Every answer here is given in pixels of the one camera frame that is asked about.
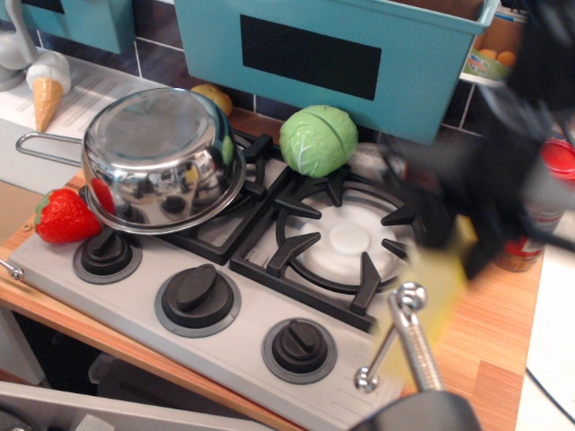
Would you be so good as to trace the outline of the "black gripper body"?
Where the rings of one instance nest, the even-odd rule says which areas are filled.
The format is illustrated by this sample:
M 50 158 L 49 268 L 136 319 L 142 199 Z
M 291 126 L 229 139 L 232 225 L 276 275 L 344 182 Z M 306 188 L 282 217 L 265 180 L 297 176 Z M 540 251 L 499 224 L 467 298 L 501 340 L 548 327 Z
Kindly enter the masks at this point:
M 485 136 L 429 147 L 403 142 L 392 150 L 414 170 L 414 179 L 400 186 L 421 229 L 418 243 L 438 249 L 447 244 L 458 216 L 490 210 L 506 225 L 506 243 L 525 236 L 556 245 L 556 236 L 535 228 L 524 189 L 556 121 L 557 92 L 506 84 L 483 98 Z

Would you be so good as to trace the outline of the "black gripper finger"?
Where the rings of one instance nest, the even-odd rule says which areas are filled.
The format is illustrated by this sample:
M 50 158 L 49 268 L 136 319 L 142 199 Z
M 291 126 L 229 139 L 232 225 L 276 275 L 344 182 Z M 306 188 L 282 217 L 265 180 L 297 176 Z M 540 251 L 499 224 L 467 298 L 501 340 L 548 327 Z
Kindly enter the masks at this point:
M 494 212 L 483 210 L 468 212 L 475 241 L 464 254 L 464 273 L 468 279 L 479 275 L 501 252 L 507 241 L 504 221 Z

